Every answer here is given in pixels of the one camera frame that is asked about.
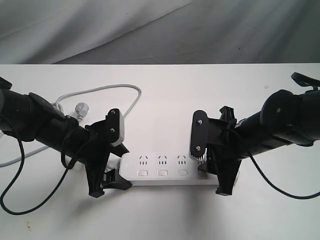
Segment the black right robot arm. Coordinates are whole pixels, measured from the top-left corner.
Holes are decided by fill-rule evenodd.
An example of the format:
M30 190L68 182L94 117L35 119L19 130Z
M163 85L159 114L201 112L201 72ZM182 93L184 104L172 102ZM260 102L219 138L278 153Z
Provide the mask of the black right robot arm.
M291 78L307 91L281 89L259 112L242 120L229 106L220 109L218 119L203 110L193 113L189 154L200 161L199 171L217 176L218 195L232 194L243 159L292 144L311 147L319 140L320 82L298 72Z

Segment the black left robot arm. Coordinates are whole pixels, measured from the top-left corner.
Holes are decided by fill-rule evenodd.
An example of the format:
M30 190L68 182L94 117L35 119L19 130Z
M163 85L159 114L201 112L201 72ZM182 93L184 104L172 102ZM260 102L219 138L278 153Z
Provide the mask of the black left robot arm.
M80 126L41 96L11 90L12 84L0 80L0 130L8 136L17 133L23 142L34 140L68 156L71 165L85 166L89 195L99 198L104 189L127 190L132 184L117 170L106 171L110 154L122 157L128 153L123 145L124 117L117 108L111 109L104 120Z

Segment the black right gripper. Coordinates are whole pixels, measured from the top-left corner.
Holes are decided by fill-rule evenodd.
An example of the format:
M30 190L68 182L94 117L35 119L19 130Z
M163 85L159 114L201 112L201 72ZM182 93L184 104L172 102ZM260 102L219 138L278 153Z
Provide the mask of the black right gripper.
M237 120L233 109L220 109L221 119L210 118L203 110L196 110L192 115L189 155L196 161L205 160L198 166L201 172L217 176L219 186L215 193L231 196L241 165L241 160L232 150L229 127Z

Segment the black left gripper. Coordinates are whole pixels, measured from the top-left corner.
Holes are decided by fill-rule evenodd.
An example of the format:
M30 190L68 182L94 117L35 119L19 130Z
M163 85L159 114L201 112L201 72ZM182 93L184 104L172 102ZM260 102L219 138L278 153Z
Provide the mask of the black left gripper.
M104 120L97 121L85 127L89 131L89 141L83 149L88 194L91 197L103 196L103 189L127 190L132 183L123 178L117 169L105 172L111 153L122 157L130 151L123 143L117 144L120 139L120 110L111 109Z

